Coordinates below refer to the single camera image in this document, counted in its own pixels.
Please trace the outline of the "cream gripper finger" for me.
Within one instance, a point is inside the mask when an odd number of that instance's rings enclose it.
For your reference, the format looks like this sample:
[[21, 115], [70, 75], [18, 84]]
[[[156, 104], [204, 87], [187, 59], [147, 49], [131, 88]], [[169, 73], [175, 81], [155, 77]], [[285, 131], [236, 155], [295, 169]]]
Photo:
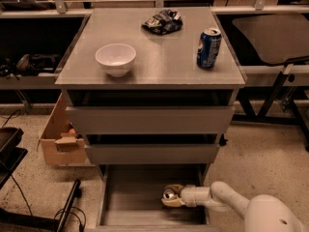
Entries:
[[173, 191], [175, 194], [180, 194], [181, 191], [183, 189], [183, 185], [179, 185], [179, 184], [172, 184], [172, 185], [167, 185], [163, 190], [167, 191], [167, 190], [171, 190]]
[[163, 196], [161, 198], [161, 202], [165, 206], [172, 208], [179, 208], [185, 205], [185, 203], [178, 196], [169, 196], [169, 197]]

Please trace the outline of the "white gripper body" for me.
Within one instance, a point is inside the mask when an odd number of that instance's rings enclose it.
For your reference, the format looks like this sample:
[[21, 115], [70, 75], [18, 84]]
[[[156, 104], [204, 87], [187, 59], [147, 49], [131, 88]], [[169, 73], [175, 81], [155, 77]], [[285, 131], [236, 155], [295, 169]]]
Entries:
[[181, 190], [181, 200], [186, 207], [207, 207], [211, 201], [211, 189], [209, 187], [185, 186]]

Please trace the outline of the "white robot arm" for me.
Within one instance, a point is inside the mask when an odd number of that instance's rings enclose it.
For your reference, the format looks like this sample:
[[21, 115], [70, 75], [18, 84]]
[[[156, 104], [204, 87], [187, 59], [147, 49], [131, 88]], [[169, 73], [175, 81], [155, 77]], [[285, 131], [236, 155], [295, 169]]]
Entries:
[[161, 202], [167, 207], [205, 207], [216, 212], [233, 209], [244, 221], [244, 232], [308, 232], [292, 210], [278, 198], [260, 194], [247, 199], [224, 182], [209, 187], [168, 185]]

